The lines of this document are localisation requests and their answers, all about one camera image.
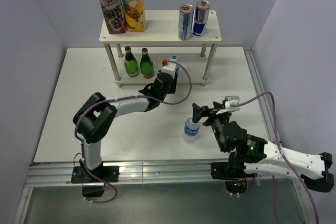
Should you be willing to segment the Pocari water bottle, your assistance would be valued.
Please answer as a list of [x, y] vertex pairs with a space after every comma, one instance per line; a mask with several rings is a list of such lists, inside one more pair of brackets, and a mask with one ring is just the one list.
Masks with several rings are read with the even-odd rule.
[[180, 67], [176, 64], [178, 62], [177, 56], [171, 56], [171, 61], [175, 62], [175, 75], [177, 76], [179, 74]]
[[184, 124], [183, 139], [186, 143], [194, 143], [201, 127], [200, 122], [193, 122], [193, 117], [188, 118]]

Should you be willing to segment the green glass bottle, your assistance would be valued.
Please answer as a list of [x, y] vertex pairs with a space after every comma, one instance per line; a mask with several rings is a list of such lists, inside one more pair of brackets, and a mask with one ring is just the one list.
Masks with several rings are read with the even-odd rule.
[[129, 77], [136, 77], [139, 74], [139, 65], [130, 46], [125, 47], [124, 67]]
[[144, 78], [150, 79], [154, 75], [154, 65], [148, 54], [147, 48], [142, 48], [142, 57], [140, 62], [140, 70]]

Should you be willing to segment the silver energy can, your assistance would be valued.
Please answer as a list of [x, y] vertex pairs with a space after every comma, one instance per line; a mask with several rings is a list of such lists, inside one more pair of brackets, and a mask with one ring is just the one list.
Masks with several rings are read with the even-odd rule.
[[194, 8], [191, 4], [182, 4], [179, 9], [178, 37], [180, 40], [189, 40], [192, 33]]

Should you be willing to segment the Red Bull can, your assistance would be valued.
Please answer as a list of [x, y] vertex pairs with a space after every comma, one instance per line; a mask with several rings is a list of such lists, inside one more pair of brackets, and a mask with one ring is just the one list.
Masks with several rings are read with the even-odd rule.
[[193, 34], [195, 36], [204, 36], [208, 15], [210, 10], [210, 3], [206, 0], [199, 0], [196, 2]]

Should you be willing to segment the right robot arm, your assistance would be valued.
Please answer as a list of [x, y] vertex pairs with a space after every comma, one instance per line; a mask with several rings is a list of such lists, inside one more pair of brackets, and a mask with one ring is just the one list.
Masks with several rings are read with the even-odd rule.
[[329, 172], [332, 155], [323, 152], [312, 155], [279, 147], [264, 138], [247, 133], [223, 104], [213, 103], [213, 108], [193, 104], [193, 121], [205, 118], [219, 150], [229, 154], [226, 162], [211, 163], [211, 176], [219, 180], [238, 180], [253, 175], [300, 178], [313, 191], [328, 193], [334, 187], [334, 175]]

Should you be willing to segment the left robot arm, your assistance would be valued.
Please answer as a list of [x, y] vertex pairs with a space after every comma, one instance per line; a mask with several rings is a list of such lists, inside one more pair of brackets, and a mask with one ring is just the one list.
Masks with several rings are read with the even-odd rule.
[[160, 71], [153, 83], [147, 84], [135, 95], [110, 100], [100, 92], [90, 96], [73, 117], [75, 137], [81, 143], [82, 159], [79, 166], [73, 168], [71, 183], [117, 182], [119, 167], [103, 165], [101, 140], [115, 118], [157, 108], [168, 94], [175, 93], [177, 79], [177, 73]]

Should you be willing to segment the white two-tier shelf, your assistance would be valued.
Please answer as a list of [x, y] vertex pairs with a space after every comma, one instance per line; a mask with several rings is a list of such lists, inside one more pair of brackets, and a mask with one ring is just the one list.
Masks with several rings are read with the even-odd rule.
[[107, 25], [102, 24], [99, 36], [108, 55], [114, 81], [122, 86], [145, 85], [150, 82], [141, 76], [129, 77], [124, 69], [123, 52], [131, 46], [136, 56], [147, 47], [156, 68], [170, 56], [187, 68], [193, 84], [206, 86], [218, 44], [222, 41], [221, 31], [215, 10], [210, 10], [204, 36], [192, 36], [187, 41], [178, 38], [178, 10], [146, 10], [146, 30], [110, 34]]

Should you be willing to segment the pineapple juice carton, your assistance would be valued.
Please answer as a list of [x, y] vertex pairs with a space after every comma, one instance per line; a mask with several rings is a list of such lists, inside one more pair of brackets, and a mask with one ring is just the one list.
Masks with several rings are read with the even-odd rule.
[[122, 0], [125, 19], [130, 32], [145, 31], [145, 12], [143, 0]]

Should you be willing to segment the grape juice carton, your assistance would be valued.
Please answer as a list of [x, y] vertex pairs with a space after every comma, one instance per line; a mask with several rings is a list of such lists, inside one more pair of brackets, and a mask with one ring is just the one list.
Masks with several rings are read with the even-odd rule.
[[127, 26], [122, 0], [99, 0], [109, 34], [124, 34]]

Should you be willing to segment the aluminium front rail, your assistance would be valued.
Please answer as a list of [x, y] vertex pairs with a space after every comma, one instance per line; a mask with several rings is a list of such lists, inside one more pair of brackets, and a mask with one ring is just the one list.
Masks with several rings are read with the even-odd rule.
[[256, 169], [244, 194], [230, 194], [211, 176], [210, 159], [107, 162], [117, 181], [98, 204], [83, 199], [83, 183], [71, 177], [75, 162], [29, 168], [14, 223], [314, 223], [303, 186]]

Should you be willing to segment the aluminium side rail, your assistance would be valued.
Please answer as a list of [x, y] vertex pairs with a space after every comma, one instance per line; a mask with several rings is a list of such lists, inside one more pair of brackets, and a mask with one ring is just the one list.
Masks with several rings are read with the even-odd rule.
[[[252, 47], [244, 47], [243, 51], [246, 57], [248, 67], [249, 67], [252, 82], [254, 84], [255, 92], [256, 94], [261, 94], [265, 92], [265, 89], [262, 84], [259, 71], [257, 69]], [[258, 99], [258, 103], [259, 103], [259, 108], [263, 116], [262, 118], [263, 118], [264, 125], [266, 128], [267, 136], [269, 140], [275, 141], [273, 114], [272, 114], [272, 108], [269, 104], [268, 99], [269, 99], [269, 95], [263, 95], [262, 97]]]

